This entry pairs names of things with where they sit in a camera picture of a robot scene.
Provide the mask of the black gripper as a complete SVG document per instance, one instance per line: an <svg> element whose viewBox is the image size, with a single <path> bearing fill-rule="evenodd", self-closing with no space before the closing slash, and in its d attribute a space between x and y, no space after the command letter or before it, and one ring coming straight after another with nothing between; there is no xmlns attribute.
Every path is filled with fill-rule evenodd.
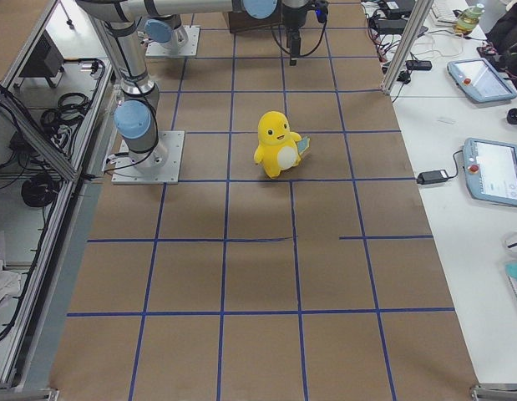
<svg viewBox="0 0 517 401"><path fill-rule="evenodd" d="M289 53L289 65L296 66L301 53L301 36L299 29L307 21L307 14L314 12L317 21L325 24L328 20L328 1L322 0L282 0L281 17L286 29L286 45Z"/></svg>

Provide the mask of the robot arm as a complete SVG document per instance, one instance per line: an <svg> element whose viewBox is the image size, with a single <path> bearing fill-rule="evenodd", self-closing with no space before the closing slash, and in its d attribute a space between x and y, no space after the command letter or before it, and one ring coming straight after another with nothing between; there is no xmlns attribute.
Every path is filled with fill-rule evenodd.
<svg viewBox="0 0 517 401"><path fill-rule="evenodd" d="M174 51L182 48L189 41L179 14L149 18L145 23L144 31L149 39Z"/></svg>
<svg viewBox="0 0 517 401"><path fill-rule="evenodd" d="M129 169L151 172L169 158L161 144L156 106L158 85L150 78L139 44L137 19L145 17L147 36L157 43L177 44L183 32L183 13L244 12L254 19L270 17L281 9L286 44L281 46L291 64L302 58L300 30L307 12L315 11L319 23L327 24L326 1L80 1L93 20L101 23L104 49L120 76L124 102L117 108L114 122L128 147Z"/></svg>

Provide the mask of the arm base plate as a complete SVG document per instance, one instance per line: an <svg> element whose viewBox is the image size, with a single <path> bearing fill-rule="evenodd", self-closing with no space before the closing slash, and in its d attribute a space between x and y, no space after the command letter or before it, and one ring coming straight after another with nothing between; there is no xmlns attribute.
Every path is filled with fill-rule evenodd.
<svg viewBox="0 0 517 401"><path fill-rule="evenodd" d="M121 140L119 151L125 156L116 160L111 181L115 185L177 184L184 149L184 131L160 131L159 141L151 154L130 153Z"/></svg>
<svg viewBox="0 0 517 401"><path fill-rule="evenodd" d="M200 26L181 25L178 28L150 25L145 29L149 43L147 58L185 58L197 54Z"/></svg>

